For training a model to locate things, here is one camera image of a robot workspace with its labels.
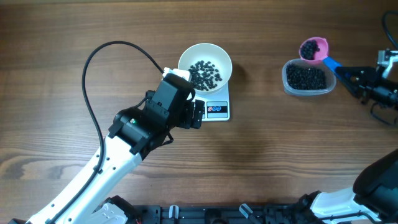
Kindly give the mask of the pink scoop blue handle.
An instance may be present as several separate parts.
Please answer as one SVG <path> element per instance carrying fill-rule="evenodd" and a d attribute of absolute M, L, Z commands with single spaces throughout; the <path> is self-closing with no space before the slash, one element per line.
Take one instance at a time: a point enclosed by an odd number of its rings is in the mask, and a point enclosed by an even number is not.
<path fill-rule="evenodd" d="M 311 37 L 305 40 L 298 50 L 300 58 L 310 65 L 324 64 L 329 70 L 335 72 L 342 64 L 329 57 L 329 45 L 323 37 Z"/>

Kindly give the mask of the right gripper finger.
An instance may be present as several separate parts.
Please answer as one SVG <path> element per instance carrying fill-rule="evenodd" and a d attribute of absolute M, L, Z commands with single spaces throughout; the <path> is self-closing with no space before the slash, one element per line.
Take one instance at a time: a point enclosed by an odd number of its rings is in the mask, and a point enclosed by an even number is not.
<path fill-rule="evenodd" d="M 362 67 L 336 67 L 335 73 L 341 77 L 360 76 L 364 73 Z"/>
<path fill-rule="evenodd" d="M 358 97 L 359 85 L 356 77 L 345 70 L 335 70 L 335 76 L 354 97 Z"/>

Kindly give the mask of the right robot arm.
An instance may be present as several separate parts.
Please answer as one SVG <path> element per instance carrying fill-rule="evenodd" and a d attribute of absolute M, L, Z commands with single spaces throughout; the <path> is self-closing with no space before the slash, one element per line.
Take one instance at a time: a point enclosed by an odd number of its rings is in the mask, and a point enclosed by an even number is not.
<path fill-rule="evenodd" d="M 362 103 L 397 109 L 397 84 L 372 67 L 343 67 L 330 70 Z M 397 151 L 371 164 L 351 188 L 332 193 L 313 192 L 292 206 L 292 223 L 349 223 L 367 219 L 371 223 L 397 222 Z"/>

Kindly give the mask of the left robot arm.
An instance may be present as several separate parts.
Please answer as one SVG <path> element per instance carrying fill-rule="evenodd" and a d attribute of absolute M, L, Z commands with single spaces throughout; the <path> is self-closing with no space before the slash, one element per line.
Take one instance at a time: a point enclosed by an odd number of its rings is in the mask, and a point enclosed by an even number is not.
<path fill-rule="evenodd" d="M 151 151 L 173 142 L 172 128 L 200 128 L 204 102 L 195 99 L 191 79 L 185 70 L 166 72 L 156 91 L 148 91 L 141 101 L 143 109 L 120 111 L 88 163 L 27 222 L 137 223 L 128 203 L 104 198 Z"/>

